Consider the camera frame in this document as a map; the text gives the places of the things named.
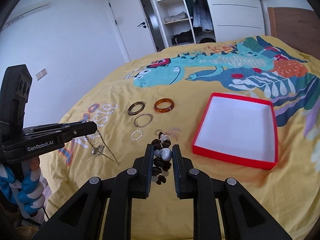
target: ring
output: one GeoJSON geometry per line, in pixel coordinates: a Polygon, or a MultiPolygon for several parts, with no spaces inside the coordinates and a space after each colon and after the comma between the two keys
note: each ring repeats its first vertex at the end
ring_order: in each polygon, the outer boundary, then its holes
{"type": "Polygon", "coordinates": [[[173,108],[174,108],[174,102],[173,102],[171,99],[169,99],[169,98],[160,99],[160,100],[156,101],[156,103],[155,103],[155,110],[156,110],[157,112],[160,112],[160,113],[169,112],[169,111],[171,111],[173,108]],[[167,108],[158,108],[158,107],[157,107],[159,104],[164,103],[164,102],[170,103],[171,106],[169,106],[169,107],[167,107],[167,108]]]}
{"type": "Polygon", "coordinates": [[[141,102],[141,101],[135,102],[134,104],[132,104],[131,106],[129,106],[128,111],[127,111],[127,112],[128,112],[128,115],[136,115],[136,114],[139,114],[139,113],[144,109],[145,106],[146,106],[146,105],[145,105],[144,102],[141,102]],[[142,107],[141,107],[138,111],[131,112],[132,108],[134,108],[134,107],[137,106],[137,105],[142,105],[142,107]]]}
{"type": "Polygon", "coordinates": [[[99,135],[97,135],[97,136],[95,136],[95,137],[93,138],[92,143],[93,143],[93,144],[96,144],[96,143],[98,143],[99,141],[101,141],[101,137],[100,137],[99,135]],[[99,137],[99,140],[98,140],[97,142],[94,142],[94,139],[97,138],[97,137],[99,137]]]}
{"type": "Polygon", "coordinates": [[[158,136],[160,132],[163,132],[161,129],[155,131],[155,135],[158,136]]]}
{"type": "Polygon", "coordinates": [[[141,115],[137,116],[136,119],[134,119],[134,123],[133,123],[133,124],[134,124],[135,127],[140,127],[140,128],[142,128],[142,127],[145,127],[145,126],[147,126],[148,124],[150,124],[151,121],[152,121],[152,119],[153,119],[153,115],[152,115],[152,114],[141,114],[141,115]],[[145,125],[142,125],[142,126],[137,125],[136,120],[137,120],[140,116],[143,116],[143,115],[149,115],[149,116],[150,116],[150,121],[147,122],[145,125]]]}
{"type": "Polygon", "coordinates": [[[142,132],[141,132],[140,130],[136,130],[136,131],[134,131],[134,132],[132,133],[132,135],[131,135],[131,140],[132,140],[132,141],[139,140],[139,139],[141,138],[141,136],[142,136],[142,132]],[[138,138],[136,138],[136,139],[133,139],[132,136],[133,136],[136,132],[139,132],[139,133],[140,133],[140,136],[139,136],[138,138]]]}

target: blue dinosaur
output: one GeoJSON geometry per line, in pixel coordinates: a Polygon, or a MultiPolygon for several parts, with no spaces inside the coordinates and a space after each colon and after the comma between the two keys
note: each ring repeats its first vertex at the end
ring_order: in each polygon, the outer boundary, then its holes
{"type": "Polygon", "coordinates": [[[259,68],[265,71],[274,68],[273,60],[263,55],[264,51],[252,51],[241,43],[238,43],[236,48],[237,53],[228,53],[225,55],[220,53],[207,55],[205,52],[195,55],[184,53],[175,58],[152,62],[146,66],[146,69],[134,76],[133,84],[142,88],[170,85],[183,79],[185,67],[215,66],[219,71],[223,71],[222,67],[229,69],[241,67],[247,69],[259,68]]]}

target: thin silver ring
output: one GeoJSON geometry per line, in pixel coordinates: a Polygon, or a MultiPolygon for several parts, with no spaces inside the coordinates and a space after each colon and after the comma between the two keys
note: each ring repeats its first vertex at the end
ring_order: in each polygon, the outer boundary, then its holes
{"type": "Polygon", "coordinates": [[[136,131],[134,131],[134,132],[132,133],[132,135],[131,135],[131,140],[132,140],[132,141],[136,141],[136,140],[139,140],[141,137],[142,137],[142,132],[141,132],[141,130],[136,130],[136,131]],[[136,132],[140,132],[140,136],[139,136],[138,138],[136,138],[136,139],[133,139],[132,136],[133,136],[136,132]]]}
{"type": "Polygon", "coordinates": [[[153,119],[153,115],[152,114],[141,114],[141,115],[139,115],[139,116],[137,116],[136,117],[136,119],[134,119],[134,126],[135,127],[140,127],[140,128],[142,128],[142,127],[145,127],[145,126],[147,126],[148,124],[150,124],[151,123],[151,121],[152,121],[152,119],[153,119]],[[147,122],[145,125],[137,125],[137,123],[136,123],[136,120],[140,117],[140,116],[143,116],[143,115],[149,115],[150,116],[150,121],[149,122],[147,122]]]}
{"type": "Polygon", "coordinates": [[[93,144],[96,144],[96,143],[98,143],[99,141],[101,141],[101,137],[100,137],[99,135],[97,135],[97,136],[95,136],[95,137],[93,138],[92,143],[93,143],[93,144]],[[98,140],[97,142],[94,142],[94,139],[97,138],[97,137],[99,137],[99,140],[98,140]]]}

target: screw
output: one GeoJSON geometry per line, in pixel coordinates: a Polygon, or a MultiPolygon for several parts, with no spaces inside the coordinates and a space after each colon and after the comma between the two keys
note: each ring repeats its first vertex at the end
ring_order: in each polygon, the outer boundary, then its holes
{"type": "Polygon", "coordinates": [[[235,184],[237,184],[237,181],[234,178],[229,178],[229,179],[227,179],[227,183],[229,185],[234,186],[235,184]]]}
{"type": "Polygon", "coordinates": [[[97,184],[99,182],[99,178],[98,177],[92,177],[91,179],[89,179],[90,184],[97,184]]]}
{"type": "Polygon", "coordinates": [[[192,168],[192,169],[190,169],[190,174],[192,174],[192,175],[198,175],[199,174],[199,170],[198,169],[195,169],[195,168],[192,168]]]}
{"type": "Polygon", "coordinates": [[[134,175],[134,174],[137,173],[137,170],[136,170],[135,168],[130,168],[130,169],[127,170],[127,173],[128,173],[129,175],[134,175]]]}

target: closet shelf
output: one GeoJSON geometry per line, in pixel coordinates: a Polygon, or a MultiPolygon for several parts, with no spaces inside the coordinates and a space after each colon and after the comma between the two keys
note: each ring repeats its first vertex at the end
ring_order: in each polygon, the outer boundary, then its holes
{"type": "Polygon", "coordinates": [[[173,47],[176,47],[176,46],[186,46],[186,45],[193,45],[195,44],[194,42],[185,42],[185,43],[180,43],[178,45],[173,45],[173,47]]]}
{"type": "Polygon", "coordinates": [[[163,5],[171,5],[175,3],[183,3],[183,0],[158,0],[157,2],[163,5]]]}
{"type": "Polygon", "coordinates": [[[183,22],[183,21],[188,21],[188,18],[182,19],[182,20],[176,20],[176,21],[172,21],[172,22],[164,22],[164,24],[171,24],[171,23],[176,23],[176,22],[183,22]]]}

